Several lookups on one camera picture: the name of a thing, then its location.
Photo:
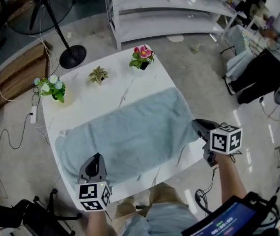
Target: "white shelf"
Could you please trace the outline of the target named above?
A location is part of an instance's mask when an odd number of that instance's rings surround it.
[[[118,0],[118,4],[120,11],[138,8],[181,8],[233,16],[233,12],[217,0]]]
[[[224,30],[204,12],[146,11],[119,16],[120,42],[179,33],[222,33]]]

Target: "power strip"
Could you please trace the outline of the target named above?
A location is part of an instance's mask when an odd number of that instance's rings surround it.
[[[31,123],[32,124],[36,124],[36,122],[37,122],[37,106],[33,106],[32,108],[31,108],[31,113],[33,114],[33,115],[31,115]]]

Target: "fan stand base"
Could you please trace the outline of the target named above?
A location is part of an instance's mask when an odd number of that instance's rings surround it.
[[[72,55],[68,50],[65,50],[59,59],[61,67],[71,69],[82,63],[86,56],[86,49],[82,45],[74,45],[69,47]]]

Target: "wooden panel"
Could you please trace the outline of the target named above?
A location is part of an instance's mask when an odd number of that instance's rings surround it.
[[[25,69],[17,77],[12,77],[2,84],[0,91],[8,100],[13,100],[19,95],[25,93],[34,87],[34,80],[36,78],[47,77],[47,59],[43,59],[37,64]],[[0,95],[0,108],[6,105],[8,101]]]
[[[50,48],[51,45],[45,42],[45,45]],[[0,72],[0,88],[3,83],[7,82],[11,77],[18,76],[23,70],[35,65],[39,61],[47,59],[47,53],[42,43],[37,44],[30,50],[12,61]]]

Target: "pink flower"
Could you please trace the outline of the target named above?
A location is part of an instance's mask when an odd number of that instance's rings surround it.
[[[141,58],[147,58],[147,57],[149,57],[149,56],[151,56],[152,55],[152,51],[150,50],[150,49],[148,49],[147,47],[145,47],[145,46],[141,46],[140,47],[140,57]]]

